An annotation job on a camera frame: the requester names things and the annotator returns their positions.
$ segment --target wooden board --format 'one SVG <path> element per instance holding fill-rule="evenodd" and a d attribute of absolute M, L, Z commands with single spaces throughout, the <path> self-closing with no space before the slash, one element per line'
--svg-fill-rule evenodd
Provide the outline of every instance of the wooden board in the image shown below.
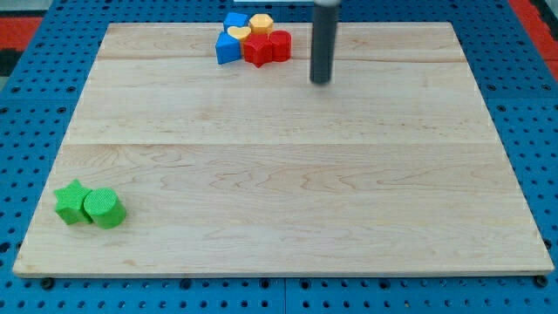
<path fill-rule="evenodd" d="M 553 264 L 450 24 L 341 24 L 335 82 L 218 66 L 219 24 L 112 24 L 14 271 L 27 277 L 491 276 Z M 53 189 L 112 187 L 116 229 Z"/>

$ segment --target blue block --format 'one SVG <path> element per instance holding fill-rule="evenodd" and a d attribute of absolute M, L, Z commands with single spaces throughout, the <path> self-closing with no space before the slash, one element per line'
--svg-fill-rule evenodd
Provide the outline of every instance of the blue block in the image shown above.
<path fill-rule="evenodd" d="M 223 22 L 225 31 L 227 31 L 230 26 L 242 27 L 246 25 L 248 25 L 248 16 L 246 14 L 234 12 L 229 12 Z"/>
<path fill-rule="evenodd" d="M 217 52 L 217 63 L 220 65 L 242 58 L 241 42 L 224 31 L 219 34 L 215 51 Z"/>

